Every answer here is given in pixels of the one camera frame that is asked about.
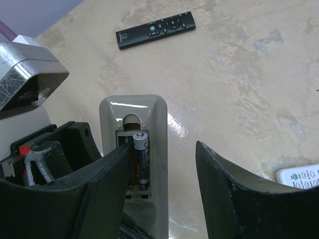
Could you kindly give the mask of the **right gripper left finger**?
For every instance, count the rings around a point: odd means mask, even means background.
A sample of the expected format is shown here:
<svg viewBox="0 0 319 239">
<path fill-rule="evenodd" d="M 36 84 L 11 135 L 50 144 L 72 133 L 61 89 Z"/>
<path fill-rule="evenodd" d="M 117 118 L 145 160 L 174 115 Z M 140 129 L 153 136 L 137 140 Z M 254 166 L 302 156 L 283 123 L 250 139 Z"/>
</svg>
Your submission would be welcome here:
<svg viewBox="0 0 319 239">
<path fill-rule="evenodd" d="M 115 239 L 129 180 L 130 148 L 44 186 L 0 182 L 3 239 Z"/>
</svg>

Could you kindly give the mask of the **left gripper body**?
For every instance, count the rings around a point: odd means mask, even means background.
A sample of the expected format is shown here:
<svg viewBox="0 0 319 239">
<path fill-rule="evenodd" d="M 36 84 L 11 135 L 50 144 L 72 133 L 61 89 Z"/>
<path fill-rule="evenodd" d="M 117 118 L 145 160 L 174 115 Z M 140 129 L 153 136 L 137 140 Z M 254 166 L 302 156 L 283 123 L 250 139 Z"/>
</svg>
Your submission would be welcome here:
<svg viewBox="0 0 319 239">
<path fill-rule="evenodd" d="M 46 126 L 10 146 L 0 177 L 21 185 L 45 185 L 101 158 L 87 122 Z"/>
</svg>

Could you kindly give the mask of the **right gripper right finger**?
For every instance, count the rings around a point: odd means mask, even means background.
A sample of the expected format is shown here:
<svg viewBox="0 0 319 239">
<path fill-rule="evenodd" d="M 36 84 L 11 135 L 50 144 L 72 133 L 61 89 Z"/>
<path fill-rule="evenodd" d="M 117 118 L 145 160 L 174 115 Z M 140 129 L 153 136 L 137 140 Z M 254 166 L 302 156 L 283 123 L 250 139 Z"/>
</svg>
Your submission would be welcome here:
<svg viewBox="0 0 319 239">
<path fill-rule="evenodd" d="M 196 143 L 195 161 L 211 239 L 316 239 L 319 190 L 260 177 Z"/>
</svg>

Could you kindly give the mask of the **white air conditioner remote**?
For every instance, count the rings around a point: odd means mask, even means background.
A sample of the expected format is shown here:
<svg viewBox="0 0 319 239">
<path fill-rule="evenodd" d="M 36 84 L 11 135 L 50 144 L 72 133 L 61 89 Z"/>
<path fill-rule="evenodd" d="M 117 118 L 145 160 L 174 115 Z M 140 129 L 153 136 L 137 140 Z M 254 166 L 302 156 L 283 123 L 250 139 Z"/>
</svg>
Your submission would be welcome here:
<svg viewBox="0 0 319 239">
<path fill-rule="evenodd" d="M 319 165 L 306 165 L 281 169 L 276 174 L 277 182 L 299 189 L 319 186 Z"/>
</svg>

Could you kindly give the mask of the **AAA battery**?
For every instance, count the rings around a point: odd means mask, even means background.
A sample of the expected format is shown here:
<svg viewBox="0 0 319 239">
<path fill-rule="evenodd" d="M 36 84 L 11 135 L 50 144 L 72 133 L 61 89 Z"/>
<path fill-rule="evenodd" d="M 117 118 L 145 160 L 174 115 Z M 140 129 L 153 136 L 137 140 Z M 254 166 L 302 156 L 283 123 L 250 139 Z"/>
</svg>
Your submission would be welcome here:
<svg viewBox="0 0 319 239">
<path fill-rule="evenodd" d="M 146 191 L 150 182 L 148 134 L 146 132 L 136 132 L 133 134 L 133 141 L 137 154 L 140 190 Z"/>
</svg>

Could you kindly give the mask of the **grey beige remote control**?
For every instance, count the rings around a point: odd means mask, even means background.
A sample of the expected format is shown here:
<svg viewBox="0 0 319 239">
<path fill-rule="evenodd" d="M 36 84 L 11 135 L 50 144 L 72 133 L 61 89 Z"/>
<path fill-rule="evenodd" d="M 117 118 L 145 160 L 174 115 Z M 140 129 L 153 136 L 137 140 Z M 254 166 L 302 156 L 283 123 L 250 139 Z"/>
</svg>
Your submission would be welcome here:
<svg viewBox="0 0 319 239">
<path fill-rule="evenodd" d="M 124 215 L 144 238 L 166 239 L 168 229 L 167 105 L 157 95 L 110 96 L 99 106 L 103 153 L 129 144 L 129 182 Z M 150 182 L 140 190 L 133 134 L 149 139 Z"/>
</svg>

